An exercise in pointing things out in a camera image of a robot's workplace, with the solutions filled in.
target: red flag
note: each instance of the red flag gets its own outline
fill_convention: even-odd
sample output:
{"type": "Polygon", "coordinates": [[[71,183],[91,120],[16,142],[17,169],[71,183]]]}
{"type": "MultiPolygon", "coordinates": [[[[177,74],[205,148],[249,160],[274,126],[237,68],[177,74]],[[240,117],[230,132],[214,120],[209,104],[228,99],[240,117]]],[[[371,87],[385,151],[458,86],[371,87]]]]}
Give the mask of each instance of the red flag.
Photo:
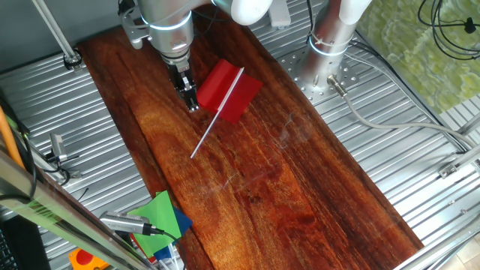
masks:
{"type": "MultiPolygon", "coordinates": [[[[210,112],[217,113],[239,71],[240,67],[220,59],[196,93],[199,104],[210,112]]],[[[243,73],[219,116],[228,122],[236,123],[262,85],[261,82],[243,73]]]]}

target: wooden tabletop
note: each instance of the wooden tabletop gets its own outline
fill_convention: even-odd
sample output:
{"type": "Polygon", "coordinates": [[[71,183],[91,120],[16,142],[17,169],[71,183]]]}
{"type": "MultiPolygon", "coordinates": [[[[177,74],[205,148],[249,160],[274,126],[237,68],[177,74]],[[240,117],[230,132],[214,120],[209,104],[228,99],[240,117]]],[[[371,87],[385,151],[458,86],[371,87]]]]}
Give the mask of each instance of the wooden tabletop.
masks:
{"type": "MultiPolygon", "coordinates": [[[[209,21],[195,22],[200,31],[209,21]]],[[[148,190],[193,221],[188,269],[393,269],[422,248],[282,67],[248,30],[216,22],[191,47],[201,85],[226,59],[263,82],[240,121],[189,113],[160,54],[122,28],[79,44],[148,190]]]]}

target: aluminum slotted panel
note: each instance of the aluminum slotted panel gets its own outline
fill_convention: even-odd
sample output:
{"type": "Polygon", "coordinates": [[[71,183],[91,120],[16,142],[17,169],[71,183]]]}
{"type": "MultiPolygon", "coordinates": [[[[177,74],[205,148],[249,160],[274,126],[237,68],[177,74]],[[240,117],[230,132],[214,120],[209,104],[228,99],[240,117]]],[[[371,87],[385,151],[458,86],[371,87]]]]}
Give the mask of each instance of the aluminum slotted panel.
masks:
{"type": "MultiPolygon", "coordinates": [[[[51,149],[49,133],[61,134],[69,155],[63,163],[79,170],[65,190],[100,215],[127,211],[151,198],[86,67],[65,69],[61,55],[0,76],[0,88],[20,120],[31,130],[31,142],[43,153],[51,149]]],[[[67,253],[75,247],[41,229],[52,269],[67,269],[67,253]]]]}

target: blue object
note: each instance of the blue object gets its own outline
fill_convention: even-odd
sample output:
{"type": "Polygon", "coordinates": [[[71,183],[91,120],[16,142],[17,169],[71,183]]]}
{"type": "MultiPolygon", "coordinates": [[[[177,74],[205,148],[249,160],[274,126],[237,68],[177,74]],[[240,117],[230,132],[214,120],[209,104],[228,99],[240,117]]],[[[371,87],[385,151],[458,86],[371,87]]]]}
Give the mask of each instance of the blue object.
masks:
{"type": "MultiPolygon", "coordinates": [[[[190,228],[194,222],[175,207],[173,207],[173,212],[175,213],[175,218],[177,219],[180,233],[184,235],[187,232],[188,228],[190,228]]],[[[153,253],[153,256],[157,260],[172,258],[172,254],[170,253],[170,250],[168,247],[164,247],[159,251],[153,253]]]]}

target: metal frame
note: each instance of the metal frame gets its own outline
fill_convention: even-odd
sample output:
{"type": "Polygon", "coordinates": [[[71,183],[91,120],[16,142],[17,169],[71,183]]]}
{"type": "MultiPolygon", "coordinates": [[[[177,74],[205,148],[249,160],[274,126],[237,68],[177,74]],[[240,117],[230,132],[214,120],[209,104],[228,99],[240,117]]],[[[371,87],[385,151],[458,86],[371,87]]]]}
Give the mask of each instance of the metal frame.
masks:
{"type": "Polygon", "coordinates": [[[35,7],[38,10],[38,13],[42,16],[43,20],[45,21],[46,25],[52,32],[53,37],[57,40],[58,45],[60,46],[61,50],[63,51],[65,55],[65,61],[73,64],[76,62],[79,62],[78,65],[74,65],[73,69],[75,71],[80,71],[82,70],[82,67],[80,65],[79,61],[79,54],[72,49],[70,44],[67,41],[67,38],[63,35],[62,30],[60,29],[59,24],[55,21],[55,18],[53,17],[52,13],[47,7],[47,4],[45,4],[44,0],[31,0],[35,7]]]}
{"type": "MultiPolygon", "coordinates": [[[[118,269],[155,269],[52,179],[44,178],[28,205],[15,199],[0,203],[118,269]]],[[[0,194],[16,190],[26,195],[31,188],[32,176],[0,151],[0,194]]]]}

